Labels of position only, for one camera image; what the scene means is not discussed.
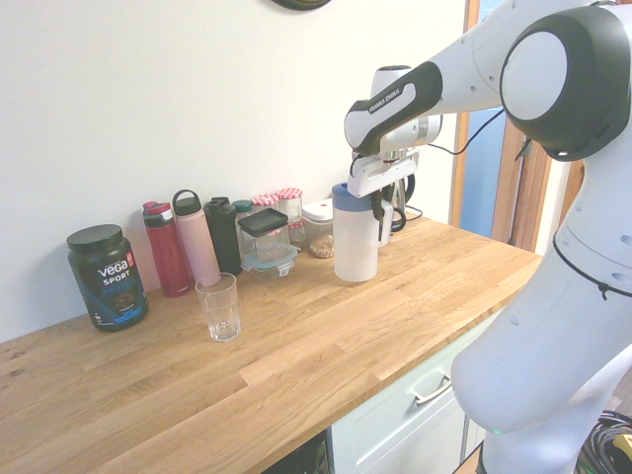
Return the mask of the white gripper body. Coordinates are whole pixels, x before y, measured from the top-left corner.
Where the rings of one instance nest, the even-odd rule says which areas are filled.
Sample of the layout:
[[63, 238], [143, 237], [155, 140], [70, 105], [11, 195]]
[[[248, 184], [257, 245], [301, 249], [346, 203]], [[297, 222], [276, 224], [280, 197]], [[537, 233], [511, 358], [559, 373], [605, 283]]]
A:
[[348, 191], [356, 198], [364, 198], [413, 175], [418, 163], [418, 148], [406, 148], [371, 156], [353, 152], [347, 180]]

